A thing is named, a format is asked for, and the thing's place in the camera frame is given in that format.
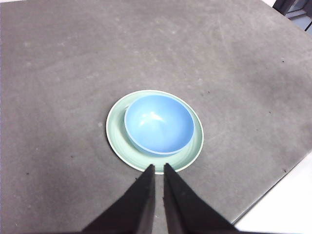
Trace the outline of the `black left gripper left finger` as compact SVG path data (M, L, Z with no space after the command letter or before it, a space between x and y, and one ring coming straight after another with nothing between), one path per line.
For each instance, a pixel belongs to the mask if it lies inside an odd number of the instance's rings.
M150 234L155 213L155 167L149 165L129 189L88 224L84 234Z

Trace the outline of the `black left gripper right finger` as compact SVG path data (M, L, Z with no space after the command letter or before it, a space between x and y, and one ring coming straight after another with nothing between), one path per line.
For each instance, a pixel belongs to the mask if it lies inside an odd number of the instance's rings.
M164 165L164 208L170 234L238 234L170 166Z

